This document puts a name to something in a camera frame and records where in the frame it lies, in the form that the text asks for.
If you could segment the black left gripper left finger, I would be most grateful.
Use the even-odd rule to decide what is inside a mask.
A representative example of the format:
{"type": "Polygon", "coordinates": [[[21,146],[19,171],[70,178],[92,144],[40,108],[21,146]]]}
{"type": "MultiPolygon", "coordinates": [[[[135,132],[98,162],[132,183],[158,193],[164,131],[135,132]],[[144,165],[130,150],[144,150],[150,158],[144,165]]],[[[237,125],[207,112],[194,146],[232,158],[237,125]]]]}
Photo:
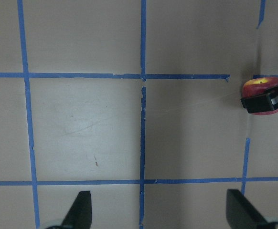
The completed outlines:
{"type": "Polygon", "coordinates": [[[90,191],[80,191],[61,223],[64,229],[89,229],[92,225],[90,191]]]}

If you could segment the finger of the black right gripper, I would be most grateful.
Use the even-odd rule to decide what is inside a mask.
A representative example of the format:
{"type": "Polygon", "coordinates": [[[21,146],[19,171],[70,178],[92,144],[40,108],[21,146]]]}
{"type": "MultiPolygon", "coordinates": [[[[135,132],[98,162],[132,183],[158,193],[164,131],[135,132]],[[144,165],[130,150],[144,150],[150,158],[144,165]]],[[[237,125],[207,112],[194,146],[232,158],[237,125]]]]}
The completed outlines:
{"type": "Polygon", "coordinates": [[[242,97],[241,103],[249,114],[278,110],[278,85],[265,89],[262,93],[242,97]]]}

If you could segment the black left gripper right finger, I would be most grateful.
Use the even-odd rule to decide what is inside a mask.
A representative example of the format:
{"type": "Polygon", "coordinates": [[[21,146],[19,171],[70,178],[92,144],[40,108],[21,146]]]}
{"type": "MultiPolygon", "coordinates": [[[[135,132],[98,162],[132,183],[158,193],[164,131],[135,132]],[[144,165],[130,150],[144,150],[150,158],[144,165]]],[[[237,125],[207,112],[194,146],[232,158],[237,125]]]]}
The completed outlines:
{"type": "Polygon", "coordinates": [[[266,219],[238,189],[226,192],[226,220],[231,229],[258,229],[266,219]]]}

